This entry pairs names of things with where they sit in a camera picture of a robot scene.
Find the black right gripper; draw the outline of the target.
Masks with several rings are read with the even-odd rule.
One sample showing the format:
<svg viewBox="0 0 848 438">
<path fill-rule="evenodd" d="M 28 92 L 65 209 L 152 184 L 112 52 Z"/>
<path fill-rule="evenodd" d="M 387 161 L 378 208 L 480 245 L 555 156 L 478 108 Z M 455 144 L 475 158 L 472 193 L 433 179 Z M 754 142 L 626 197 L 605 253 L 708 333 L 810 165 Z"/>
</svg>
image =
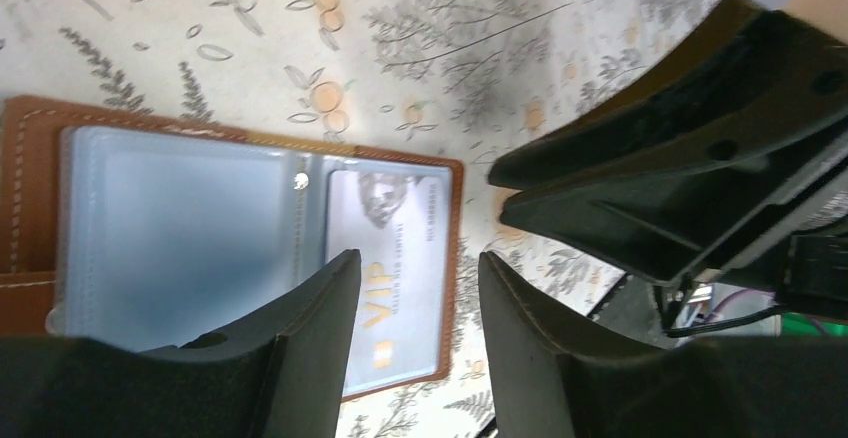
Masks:
<svg viewBox="0 0 848 438">
<path fill-rule="evenodd" d="M 526 190 L 622 158 L 739 111 L 806 52 L 841 39 L 753 0 L 720 0 L 669 54 L 576 121 L 498 158 L 489 184 Z M 527 190 L 502 221 L 662 287 L 663 331 L 693 336 L 779 312 L 847 316 L 847 139 L 810 136 L 743 155 L 730 140 L 686 166 L 614 172 Z M 766 291 L 741 318 L 680 327 L 703 283 Z"/>
</svg>

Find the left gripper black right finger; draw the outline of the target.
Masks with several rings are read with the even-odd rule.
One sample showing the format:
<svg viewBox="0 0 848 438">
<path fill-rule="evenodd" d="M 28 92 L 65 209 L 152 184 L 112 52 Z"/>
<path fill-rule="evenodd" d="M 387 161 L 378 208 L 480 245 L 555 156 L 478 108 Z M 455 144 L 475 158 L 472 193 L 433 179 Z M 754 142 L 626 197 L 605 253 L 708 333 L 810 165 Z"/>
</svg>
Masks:
<svg viewBox="0 0 848 438">
<path fill-rule="evenodd" d="M 709 336 L 661 349 L 479 257 L 502 437 L 843 437 L 843 337 Z"/>
</svg>

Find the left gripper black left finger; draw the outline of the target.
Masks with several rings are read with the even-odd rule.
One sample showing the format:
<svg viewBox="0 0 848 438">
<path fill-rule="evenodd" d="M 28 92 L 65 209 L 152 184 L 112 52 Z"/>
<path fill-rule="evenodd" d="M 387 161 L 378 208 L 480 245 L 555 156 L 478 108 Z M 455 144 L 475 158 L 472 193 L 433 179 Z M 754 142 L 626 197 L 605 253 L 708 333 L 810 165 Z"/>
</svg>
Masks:
<svg viewBox="0 0 848 438">
<path fill-rule="evenodd" d="M 180 346 L 1 342 L 5 437 L 331 437 L 361 284 L 341 252 L 280 298 Z"/>
</svg>

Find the brown leather card holder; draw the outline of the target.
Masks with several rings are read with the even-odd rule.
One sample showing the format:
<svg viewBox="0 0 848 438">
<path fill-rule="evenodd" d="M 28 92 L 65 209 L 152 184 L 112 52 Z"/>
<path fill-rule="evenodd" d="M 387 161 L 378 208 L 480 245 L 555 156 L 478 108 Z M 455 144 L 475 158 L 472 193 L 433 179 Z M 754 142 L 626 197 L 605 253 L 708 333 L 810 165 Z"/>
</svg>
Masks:
<svg viewBox="0 0 848 438">
<path fill-rule="evenodd" d="M 449 373 L 456 160 L 17 96 L 4 107 L 1 165 L 2 333 L 132 352 L 232 323 L 341 253 L 326 254 L 332 172 L 445 170 L 439 368 L 375 391 Z"/>
</svg>

